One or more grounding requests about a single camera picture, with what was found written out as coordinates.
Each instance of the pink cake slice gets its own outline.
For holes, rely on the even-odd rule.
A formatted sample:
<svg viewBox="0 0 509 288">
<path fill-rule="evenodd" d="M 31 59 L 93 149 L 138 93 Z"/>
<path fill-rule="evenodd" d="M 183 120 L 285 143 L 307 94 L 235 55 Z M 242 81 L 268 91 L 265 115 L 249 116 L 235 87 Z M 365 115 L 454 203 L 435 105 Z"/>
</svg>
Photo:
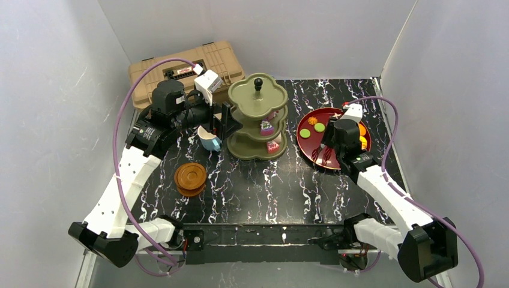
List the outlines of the pink cake slice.
<svg viewBox="0 0 509 288">
<path fill-rule="evenodd" d="M 275 153 L 279 150 L 279 144 L 276 143 L 275 141 L 269 141 L 267 142 L 267 152 L 269 154 L 272 154 L 272 153 Z"/>
<path fill-rule="evenodd" d="M 272 111 L 269 114 L 269 116 L 267 116 L 267 118 L 264 119 L 264 121 L 269 121 L 269 120 L 273 119 L 274 117 L 276 117 L 277 116 L 277 112 L 279 112 L 279 111 Z"/>
</svg>

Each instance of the yellow cookie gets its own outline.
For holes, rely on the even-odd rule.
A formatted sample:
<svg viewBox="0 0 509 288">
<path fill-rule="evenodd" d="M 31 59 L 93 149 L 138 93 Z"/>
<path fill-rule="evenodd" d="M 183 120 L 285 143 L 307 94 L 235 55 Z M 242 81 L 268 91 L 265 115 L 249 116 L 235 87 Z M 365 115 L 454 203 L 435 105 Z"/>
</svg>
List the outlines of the yellow cookie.
<svg viewBox="0 0 509 288">
<path fill-rule="evenodd" d="M 360 130 L 360 132 L 361 132 L 361 136 L 366 135 L 366 128 L 364 127 L 364 125 L 363 125 L 363 124 L 360 124 L 360 123 L 359 123 L 359 130 Z"/>
<path fill-rule="evenodd" d="M 364 136 L 361 136 L 359 137 L 359 139 L 361 140 L 361 147 L 363 148 L 363 150 L 366 150 L 367 148 L 367 140 Z"/>
<path fill-rule="evenodd" d="M 307 122 L 309 123 L 309 125 L 315 125 L 316 123 L 318 123 L 318 119 L 316 119 L 315 117 L 309 117 Z"/>
</svg>

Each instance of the sticker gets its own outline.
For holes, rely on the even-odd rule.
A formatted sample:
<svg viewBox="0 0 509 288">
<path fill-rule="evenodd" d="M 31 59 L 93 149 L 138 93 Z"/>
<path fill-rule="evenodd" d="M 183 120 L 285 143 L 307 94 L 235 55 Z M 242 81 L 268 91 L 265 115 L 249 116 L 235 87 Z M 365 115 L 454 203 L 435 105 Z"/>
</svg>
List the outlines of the sticker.
<svg viewBox="0 0 509 288">
<path fill-rule="evenodd" d="M 272 125 L 267 121 L 262 121 L 262 130 L 272 128 Z"/>
<path fill-rule="evenodd" d="M 154 132 L 155 132 L 154 128 L 148 127 L 143 134 L 143 138 L 145 138 L 146 140 L 150 140 L 150 138 L 152 137 L 152 134 L 154 134 Z"/>
<path fill-rule="evenodd" d="M 353 161 L 353 163 L 357 164 L 357 163 L 362 163 L 362 162 L 365 162 L 368 160 L 371 160 L 371 157 L 369 155 L 367 155 L 366 153 L 362 153 L 361 155 L 357 156 L 357 158 L 355 159 L 355 161 Z"/>
<path fill-rule="evenodd" d="M 189 67 L 185 67 L 185 68 L 177 70 L 176 74 L 180 75 L 180 74 L 191 72 L 191 71 L 193 71 L 193 67 L 189 66 Z"/>
<path fill-rule="evenodd" d="M 223 83 L 223 79 L 221 77 L 216 78 L 212 84 L 208 87 L 209 91 L 214 93 L 214 91 L 219 88 L 219 86 Z"/>
<path fill-rule="evenodd" d="M 180 103 L 184 102 L 184 96 L 178 97 L 177 99 L 175 99 L 175 102 L 176 102 L 176 104 L 180 104 Z"/>
</svg>

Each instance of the small cake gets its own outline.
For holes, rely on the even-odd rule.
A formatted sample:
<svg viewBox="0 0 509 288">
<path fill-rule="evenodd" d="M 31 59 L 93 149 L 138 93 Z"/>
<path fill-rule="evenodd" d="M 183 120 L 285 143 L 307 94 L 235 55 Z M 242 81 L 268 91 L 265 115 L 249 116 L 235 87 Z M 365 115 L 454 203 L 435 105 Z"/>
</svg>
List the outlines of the small cake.
<svg viewBox="0 0 509 288">
<path fill-rule="evenodd" d="M 269 121 L 269 120 L 273 119 L 274 117 L 276 117 L 276 116 L 277 116 L 277 112 L 279 112 L 279 111 L 272 111 L 272 112 L 269 114 L 269 116 L 267 116 L 267 118 L 265 118 L 264 120 L 265 120 L 265 121 Z"/>
<path fill-rule="evenodd" d="M 307 123 L 309 125 L 315 125 L 316 123 L 318 123 L 318 119 L 316 119 L 315 117 L 309 117 Z"/>
<path fill-rule="evenodd" d="M 262 128 L 260 129 L 261 136 L 269 136 L 274 133 L 274 127 L 268 121 L 262 121 Z"/>
<path fill-rule="evenodd" d="M 360 124 L 360 123 L 359 123 L 359 132 L 361 133 L 361 136 L 366 135 L 366 128 L 364 127 L 363 124 Z"/>
<path fill-rule="evenodd" d="M 276 141 L 272 140 L 267 142 L 267 152 L 269 154 L 275 153 L 279 150 L 279 144 Z"/>
</svg>

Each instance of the green macaron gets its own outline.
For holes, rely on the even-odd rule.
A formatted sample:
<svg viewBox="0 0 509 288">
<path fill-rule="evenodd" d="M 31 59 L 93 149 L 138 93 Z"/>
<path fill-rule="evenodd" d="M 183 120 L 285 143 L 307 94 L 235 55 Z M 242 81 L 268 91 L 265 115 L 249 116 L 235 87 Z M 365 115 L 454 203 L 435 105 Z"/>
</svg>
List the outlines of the green macaron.
<svg viewBox="0 0 509 288">
<path fill-rule="evenodd" d="M 321 133 L 321 132 L 325 131 L 325 125 L 322 124 L 322 123 L 316 123 L 315 124 L 315 131 L 318 132 L 318 133 Z"/>
<path fill-rule="evenodd" d="M 311 131 L 309 131 L 308 129 L 301 129 L 301 131 L 299 131 L 299 135 L 302 138 L 307 139 L 311 136 Z"/>
</svg>

